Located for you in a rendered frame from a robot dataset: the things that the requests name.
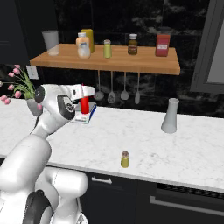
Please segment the hanging slotted metal spatula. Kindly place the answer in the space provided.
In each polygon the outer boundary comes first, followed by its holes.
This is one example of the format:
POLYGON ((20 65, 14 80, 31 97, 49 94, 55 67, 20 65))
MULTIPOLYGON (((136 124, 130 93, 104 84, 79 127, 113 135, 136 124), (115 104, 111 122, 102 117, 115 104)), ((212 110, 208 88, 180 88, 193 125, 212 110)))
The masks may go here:
MULTIPOLYGON (((110 73, 110 84, 113 84, 113 73, 110 73)), ((116 100, 116 95, 113 90, 108 94, 108 103, 114 103, 116 100)))

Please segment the hanging metal ladle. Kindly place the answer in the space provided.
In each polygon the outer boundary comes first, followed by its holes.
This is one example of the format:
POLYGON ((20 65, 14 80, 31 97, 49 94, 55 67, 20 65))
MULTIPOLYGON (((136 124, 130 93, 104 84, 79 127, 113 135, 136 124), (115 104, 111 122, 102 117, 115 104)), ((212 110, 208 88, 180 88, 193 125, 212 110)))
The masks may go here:
POLYGON ((97 101, 100 101, 104 97, 104 93, 101 91, 100 70, 98 70, 98 84, 99 84, 99 89, 98 89, 98 92, 95 93, 94 99, 97 100, 97 101))

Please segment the clear grey glass cup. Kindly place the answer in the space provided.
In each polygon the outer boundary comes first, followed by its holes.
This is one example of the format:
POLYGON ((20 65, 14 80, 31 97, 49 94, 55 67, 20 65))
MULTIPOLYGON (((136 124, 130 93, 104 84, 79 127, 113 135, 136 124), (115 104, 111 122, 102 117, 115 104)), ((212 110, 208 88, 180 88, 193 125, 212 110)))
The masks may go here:
POLYGON ((60 54, 59 32, 58 31, 43 31, 43 39, 45 47, 50 56, 57 56, 60 54))

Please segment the red box with white label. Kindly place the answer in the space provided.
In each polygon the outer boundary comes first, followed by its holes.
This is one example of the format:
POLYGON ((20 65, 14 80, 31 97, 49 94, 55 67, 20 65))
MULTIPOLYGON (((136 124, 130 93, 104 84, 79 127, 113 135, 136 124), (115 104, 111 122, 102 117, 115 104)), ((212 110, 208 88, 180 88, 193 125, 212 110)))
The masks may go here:
POLYGON ((171 36, 169 34, 158 34, 155 55, 157 57, 167 57, 169 52, 171 36))

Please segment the red condiment bottle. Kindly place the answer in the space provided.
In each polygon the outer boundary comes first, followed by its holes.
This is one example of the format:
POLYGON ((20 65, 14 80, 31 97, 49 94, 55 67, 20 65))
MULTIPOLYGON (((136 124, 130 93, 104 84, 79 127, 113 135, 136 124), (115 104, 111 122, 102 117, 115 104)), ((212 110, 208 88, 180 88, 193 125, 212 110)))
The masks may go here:
POLYGON ((88 97, 83 97, 80 99, 80 112, 82 114, 89 113, 88 97))

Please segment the wooden shelf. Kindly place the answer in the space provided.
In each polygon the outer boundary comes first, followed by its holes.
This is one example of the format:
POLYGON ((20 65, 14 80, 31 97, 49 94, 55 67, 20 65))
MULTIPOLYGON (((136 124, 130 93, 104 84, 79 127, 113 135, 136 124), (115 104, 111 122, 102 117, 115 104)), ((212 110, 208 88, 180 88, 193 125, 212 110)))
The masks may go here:
POLYGON ((89 59, 80 59, 75 44, 60 44, 59 55, 43 52, 30 60, 34 67, 74 68, 101 71, 116 71, 140 74, 180 75, 176 49, 171 47, 167 57, 156 57, 154 47, 139 46, 137 55, 129 55, 123 45, 112 46, 112 57, 103 57, 103 46, 95 45, 89 59))

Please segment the brown bottle with white cap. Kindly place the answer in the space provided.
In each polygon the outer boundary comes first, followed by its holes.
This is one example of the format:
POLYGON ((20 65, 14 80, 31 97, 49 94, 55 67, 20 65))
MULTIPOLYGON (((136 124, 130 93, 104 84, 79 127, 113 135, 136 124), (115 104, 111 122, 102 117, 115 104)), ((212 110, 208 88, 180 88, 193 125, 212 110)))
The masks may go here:
POLYGON ((137 54, 137 35, 136 34, 129 35, 128 54, 130 55, 137 54))

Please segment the green shaker with grey lid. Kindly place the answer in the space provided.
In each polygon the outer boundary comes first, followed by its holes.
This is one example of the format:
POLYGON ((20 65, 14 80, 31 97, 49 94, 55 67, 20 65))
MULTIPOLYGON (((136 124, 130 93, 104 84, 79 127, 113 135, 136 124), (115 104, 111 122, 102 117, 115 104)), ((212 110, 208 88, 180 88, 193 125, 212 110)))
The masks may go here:
POLYGON ((111 42, 109 39, 105 39, 103 41, 103 56, 106 58, 106 59, 109 59, 112 57, 112 48, 111 48, 111 42))

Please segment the white and blue kitchen scale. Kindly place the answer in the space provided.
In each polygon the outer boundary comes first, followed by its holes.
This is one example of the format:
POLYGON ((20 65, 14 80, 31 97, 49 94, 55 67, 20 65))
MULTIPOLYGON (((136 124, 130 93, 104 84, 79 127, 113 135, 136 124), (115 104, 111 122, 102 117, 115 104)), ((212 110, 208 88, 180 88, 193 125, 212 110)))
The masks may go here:
POLYGON ((96 103, 95 102, 89 102, 88 103, 89 106, 89 112, 87 114, 82 114, 81 113, 81 104, 74 104, 74 108, 75 108, 75 117, 72 120, 73 123, 84 123, 84 124, 89 124, 92 115, 95 112, 96 109, 96 103))

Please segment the black drawer front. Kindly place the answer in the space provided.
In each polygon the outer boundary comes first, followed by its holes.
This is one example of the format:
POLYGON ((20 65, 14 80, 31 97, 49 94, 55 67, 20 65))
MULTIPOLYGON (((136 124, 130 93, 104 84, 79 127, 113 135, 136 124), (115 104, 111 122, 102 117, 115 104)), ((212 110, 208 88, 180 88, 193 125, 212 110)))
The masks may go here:
POLYGON ((137 181, 85 171, 88 178, 86 193, 80 197, 83 213, 89 224, 135 224, 137 181), (112 185, 94 182, 111 179, 112 185))

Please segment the black dishwasher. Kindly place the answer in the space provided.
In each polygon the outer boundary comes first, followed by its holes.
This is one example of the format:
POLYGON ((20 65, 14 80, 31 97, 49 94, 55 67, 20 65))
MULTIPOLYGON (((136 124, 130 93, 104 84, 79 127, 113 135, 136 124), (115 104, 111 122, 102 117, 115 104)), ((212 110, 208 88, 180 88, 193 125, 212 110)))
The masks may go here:
POLYGON ((224 224, 224 193, 139 181, 136 224, 224 224))

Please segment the dark wall cabinet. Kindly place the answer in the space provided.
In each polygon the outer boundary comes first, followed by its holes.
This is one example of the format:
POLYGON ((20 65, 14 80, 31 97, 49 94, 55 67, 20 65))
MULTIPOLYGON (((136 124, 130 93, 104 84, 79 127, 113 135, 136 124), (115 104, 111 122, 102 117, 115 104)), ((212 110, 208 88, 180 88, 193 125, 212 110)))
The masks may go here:
POLYGON ((0 64, 29 65, 46 51, 42 32, 57 29, 53 0, 0 0, 0 64))

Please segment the grey tapered vase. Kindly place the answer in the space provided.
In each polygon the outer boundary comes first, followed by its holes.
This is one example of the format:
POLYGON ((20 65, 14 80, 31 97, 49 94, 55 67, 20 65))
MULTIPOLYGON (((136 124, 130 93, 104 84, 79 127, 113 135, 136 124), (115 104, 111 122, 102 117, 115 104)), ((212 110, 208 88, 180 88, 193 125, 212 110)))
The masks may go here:
POLYGON ((177 112, 179 99, 170 98, 168 101, 168 109, 166 111, 161 130, 164 133, 173 134, 177 131, 177 112))

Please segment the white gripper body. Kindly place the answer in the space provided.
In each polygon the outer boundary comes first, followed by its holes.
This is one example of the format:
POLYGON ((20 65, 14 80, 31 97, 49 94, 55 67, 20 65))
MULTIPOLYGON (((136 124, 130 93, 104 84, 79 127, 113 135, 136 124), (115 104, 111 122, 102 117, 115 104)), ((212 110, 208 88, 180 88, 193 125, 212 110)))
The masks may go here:
POLYGON ((89 97, 95 94, 95 89, 90 86, 83 86, 81 84, 76 88, 76 98, 81 99, 84 97, 89 97))

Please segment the pink tulips in grey pot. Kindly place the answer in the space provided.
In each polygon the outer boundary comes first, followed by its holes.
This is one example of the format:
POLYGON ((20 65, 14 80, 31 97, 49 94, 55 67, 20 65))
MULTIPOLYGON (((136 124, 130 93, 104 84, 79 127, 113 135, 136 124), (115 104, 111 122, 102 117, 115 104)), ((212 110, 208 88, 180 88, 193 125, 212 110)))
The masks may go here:
POLYGON ((9 105, 12 98, 19 99, 23 96, 31 113, 34 116, 40 116, 43 112, 43 108, 40 104, 37 104, 34 99, 35 87, 25 70, 20 65, 15 65, 8 75, 16 80, 7 83, 0 81, 0 88, 6 83, 8 85, 7 89, 11 91, 9 95, 1 95, 0 101, 5 105, 9 105))

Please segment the yellow shaker with brown lid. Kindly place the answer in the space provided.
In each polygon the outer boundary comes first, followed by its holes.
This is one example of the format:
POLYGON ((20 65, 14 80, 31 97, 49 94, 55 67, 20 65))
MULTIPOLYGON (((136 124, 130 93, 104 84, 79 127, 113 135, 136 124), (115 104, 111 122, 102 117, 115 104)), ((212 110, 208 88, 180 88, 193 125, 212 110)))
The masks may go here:
POLYGON ((130 165, 130 155, 129 153, 125 150, 123 153, 122 153, 122 158, 121 158, 121 166, 123 168, 128 168, 130 165))

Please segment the white wall outlet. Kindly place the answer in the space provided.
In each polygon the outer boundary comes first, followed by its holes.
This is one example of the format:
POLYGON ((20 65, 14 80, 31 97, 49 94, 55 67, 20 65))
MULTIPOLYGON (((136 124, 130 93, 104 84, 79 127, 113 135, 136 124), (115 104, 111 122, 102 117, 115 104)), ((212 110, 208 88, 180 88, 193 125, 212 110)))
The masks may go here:
POLYGON ((39 78, 38 71, 35 66, 27 66, 26 69, 30 79, 37 80, 39 78))

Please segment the white and orange bottle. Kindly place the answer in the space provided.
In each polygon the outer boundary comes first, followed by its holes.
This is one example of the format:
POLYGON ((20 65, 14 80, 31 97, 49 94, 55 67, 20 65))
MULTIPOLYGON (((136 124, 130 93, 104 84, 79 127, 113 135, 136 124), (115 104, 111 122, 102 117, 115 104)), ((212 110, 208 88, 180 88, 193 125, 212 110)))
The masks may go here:
POLYGON ((90 41, 85 32, 79 32, 76 39, 77 53, 80 59, 87 60, 91 56, 90 41))

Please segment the grey cabinet door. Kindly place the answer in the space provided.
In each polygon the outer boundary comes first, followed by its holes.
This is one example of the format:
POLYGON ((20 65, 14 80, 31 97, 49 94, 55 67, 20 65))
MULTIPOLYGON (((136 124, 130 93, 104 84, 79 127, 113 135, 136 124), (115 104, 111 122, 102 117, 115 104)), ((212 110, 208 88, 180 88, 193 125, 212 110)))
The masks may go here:
POLYGON ((224 94, 224 0, 210 0, 191 91, 224 94))

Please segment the hanging narrow metal spatula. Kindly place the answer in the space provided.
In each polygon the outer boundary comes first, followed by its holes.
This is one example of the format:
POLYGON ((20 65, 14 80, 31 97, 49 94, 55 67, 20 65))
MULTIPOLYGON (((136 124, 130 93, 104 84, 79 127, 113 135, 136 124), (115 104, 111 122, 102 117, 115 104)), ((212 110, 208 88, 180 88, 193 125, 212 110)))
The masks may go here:
POLYGON ((140 102, 139 84, 140 84, 140 73, 138 73, 138 76, 137 76, 137 89, 136 89, 136 95, 135 95, 135 104, 139 104, 139 102, 140 102))

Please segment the yellow mustard bottle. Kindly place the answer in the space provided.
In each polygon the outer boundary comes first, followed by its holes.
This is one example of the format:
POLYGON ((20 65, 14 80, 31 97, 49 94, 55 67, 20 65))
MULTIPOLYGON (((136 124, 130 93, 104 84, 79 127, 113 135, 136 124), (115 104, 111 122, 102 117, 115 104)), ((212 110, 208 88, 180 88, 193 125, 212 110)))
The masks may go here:
POLYGON ((92 29, 81 29, 80 31, 86 33, 86 36, 89 38, 89 41, 90 41, 90 45, 89 45, 90 52, 94 53, 95 52, 95 43, 94 43, 94 32, 93 32, 93 30, 92 29))

